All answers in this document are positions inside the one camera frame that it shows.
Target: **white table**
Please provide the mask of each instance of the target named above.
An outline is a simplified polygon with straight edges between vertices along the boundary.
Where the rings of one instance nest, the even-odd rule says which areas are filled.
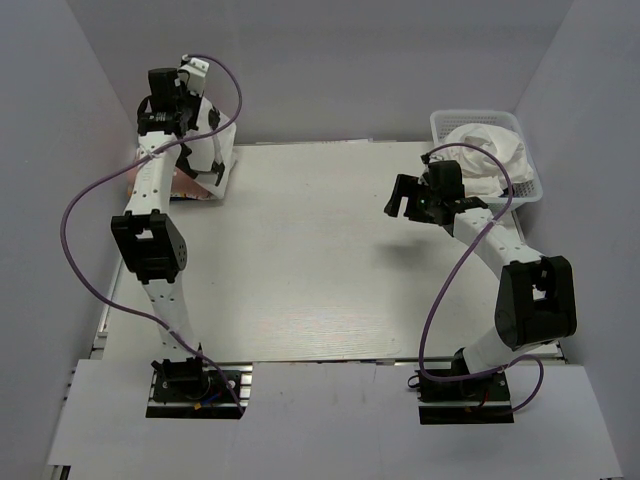
[[[419,175],[428,146],[238,147],[224,202],[172,204],[189,251],[187,305],[205,352],[232,363],[416,358],[427,311],[464,251],[442,228],[383,213],[396,175]],[[517,235],[511,216],[505,226]],[[482,335],[493,324],[497,287],[472,256],[440,307],[427,356],[451,356]],[[151,311],[126,269],[114,298]],[[111,310],[107,324],[105,359],[158,357],[152,323]]]

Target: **gray wall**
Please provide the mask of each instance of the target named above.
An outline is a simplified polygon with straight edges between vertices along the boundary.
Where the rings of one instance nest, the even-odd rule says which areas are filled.
[[[219,56],[240,142],[424,139],[442,108],[512,111],[571,0],[68,0],[127,112],[146,70]],[[235,94],[223,75],[212,100]]]
[[[0,64],[0,477],[31,480],[101,311],[64,261],[60,216],[82,186],[131,158],[132,127],[63,0],[3,4]],[[78,260],[103,290],[123,194],[96,192],[71,225]]]
[[[544,198],[527,238],[574,265],[583,363],[625,478],[640,478],[640,3],[577,0],[516,114]]]

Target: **white cloth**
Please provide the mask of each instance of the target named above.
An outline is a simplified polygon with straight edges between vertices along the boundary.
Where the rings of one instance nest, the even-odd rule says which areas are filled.
[[[481,123],[469,123],[456,128],[444,143],[464,142],[493,154],[507,169],[513,184],[533,180],[533,169],[527,162],[524,143],[517,133],[506,128]],[[486,155],[464,147],[450,147],[436,155],[456,160],[462,169],[462,183],[468,197],[482,195],[499,197],[507,182],[493,161]]]

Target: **tabletop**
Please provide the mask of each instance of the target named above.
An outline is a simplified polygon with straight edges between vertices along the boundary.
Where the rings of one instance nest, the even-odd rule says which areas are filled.
[[[237,147],[223,201],[172,203],[188,248],[193,328],[216,361],[416,358],[429,307],[465,247],[442,228],[383,213],[423,142]],[[505,227],[518,235],[514,219]],[[444,298],[426,356],[449,357],[493,324],[498,280],[471,256]],[[151,312],[121,269],[114,300]],[[104,358],[161,351],[149,321],[111,309]],[[539,353],[554,354],[555,346]]]

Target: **plastic basket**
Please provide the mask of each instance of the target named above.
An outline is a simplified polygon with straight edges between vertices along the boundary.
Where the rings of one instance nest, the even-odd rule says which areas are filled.
[[[542,198],[542,185],[538,171],[533,163],[531,151],[527,146],[526,139],[518,123],[518,119],[509,112],[499,112],[495,110],[438,110],[431,114],[431,132],[435,146],[442,145],[444,139],[456,128],[468,123],[484,123],[485,125],[497,125],[517,133],[522,139],[527,152],[527,161],[533,169],[533,180],[514,185],[514,199],[510,210],[515,210],[520,205],[530,202],[537,202]],[[505,203],[506,198],[485,197],[482,200],[489,205],[491,210],[499,210]]]

